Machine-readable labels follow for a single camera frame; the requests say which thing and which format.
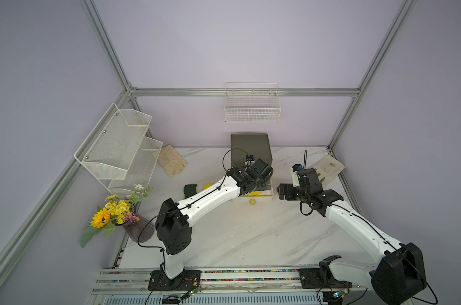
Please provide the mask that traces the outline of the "olive white yellow drawer cabinet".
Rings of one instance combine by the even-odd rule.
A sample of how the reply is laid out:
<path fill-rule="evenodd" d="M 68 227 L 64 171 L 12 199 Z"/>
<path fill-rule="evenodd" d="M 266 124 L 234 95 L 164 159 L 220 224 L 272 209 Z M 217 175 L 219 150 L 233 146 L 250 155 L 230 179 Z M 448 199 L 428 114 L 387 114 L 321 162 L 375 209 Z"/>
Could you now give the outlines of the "olive white yellow drawer cabinet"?
<path fill-rule="evenodd" d="M 266 133 L 233 133 L 230 141 L 231 167 L 243 166 L 247 155 L 252 155 L 255 161 L 262 159 L 272 165 L 271 145 Z"/>

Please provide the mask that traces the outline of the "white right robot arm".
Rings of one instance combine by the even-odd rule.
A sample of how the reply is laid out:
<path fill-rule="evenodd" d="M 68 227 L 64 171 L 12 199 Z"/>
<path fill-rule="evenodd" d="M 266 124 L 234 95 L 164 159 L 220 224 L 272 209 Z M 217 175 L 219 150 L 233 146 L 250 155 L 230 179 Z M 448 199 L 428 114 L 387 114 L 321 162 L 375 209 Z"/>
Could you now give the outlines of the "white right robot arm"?
<path fill-rule="evenodd" d="M 291 184 L 277 187 L 280 200 L 298 201 L 334 222 L 373 260 L 363 264 L 340 255 L 323 259 L 319 274 L 325 286 L 335 282 L 358 284 L 373 290 L 387 304 L 403 304 L 427 288 L 423 254 L 415 244 L 389 236 L 360 216 L 339 193 L 325 190 L 315 169 L 296 164 L 291 176 Z"/>

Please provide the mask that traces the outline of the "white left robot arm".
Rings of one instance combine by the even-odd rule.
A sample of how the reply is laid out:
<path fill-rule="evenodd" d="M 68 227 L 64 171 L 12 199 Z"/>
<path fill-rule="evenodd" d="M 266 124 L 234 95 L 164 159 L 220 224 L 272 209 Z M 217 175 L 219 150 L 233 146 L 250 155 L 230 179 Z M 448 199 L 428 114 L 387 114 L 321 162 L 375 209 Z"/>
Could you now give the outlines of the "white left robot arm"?
<path fill-rule="evenodd" d="M 164 274 L 172 280 L 184 271 L 182 252 L 192 241 L 192 228 L 220 205 L 254 192 L 273 175 L 273 168 L 261 159 L 251 165 L 228 169 L 211 187 L 179 202 L 162 203 L 155 220 L 155 232 L 163 244 Z"/>

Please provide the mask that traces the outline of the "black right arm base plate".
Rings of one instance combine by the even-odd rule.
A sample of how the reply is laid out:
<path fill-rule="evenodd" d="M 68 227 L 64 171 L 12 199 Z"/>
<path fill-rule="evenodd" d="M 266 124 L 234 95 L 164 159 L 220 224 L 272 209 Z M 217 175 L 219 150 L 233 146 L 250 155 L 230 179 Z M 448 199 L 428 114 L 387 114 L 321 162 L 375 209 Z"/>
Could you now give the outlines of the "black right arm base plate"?
<path fill-rule="evenodd" d="M 352 288 L 350 282 L 337 280 L 332 275 L 329 265 L 340 258 L 340 255 L 332 255 L 323 259 L 316 267 L 299 269 L 301 287 L 303 289 Z"/>

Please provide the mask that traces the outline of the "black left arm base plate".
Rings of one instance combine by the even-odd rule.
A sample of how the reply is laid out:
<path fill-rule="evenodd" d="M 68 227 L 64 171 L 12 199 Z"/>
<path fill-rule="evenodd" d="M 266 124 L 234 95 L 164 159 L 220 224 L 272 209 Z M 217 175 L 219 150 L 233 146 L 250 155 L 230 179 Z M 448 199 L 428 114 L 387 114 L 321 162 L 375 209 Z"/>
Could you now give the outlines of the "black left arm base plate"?
<path fill-rule="evenodd" d="M 149 291 L 189 291 L 201 281 L 200 270 L 183 270 L 181 274 L 169 279 L 162 270 L 152 271 L 148 285 Z"/>

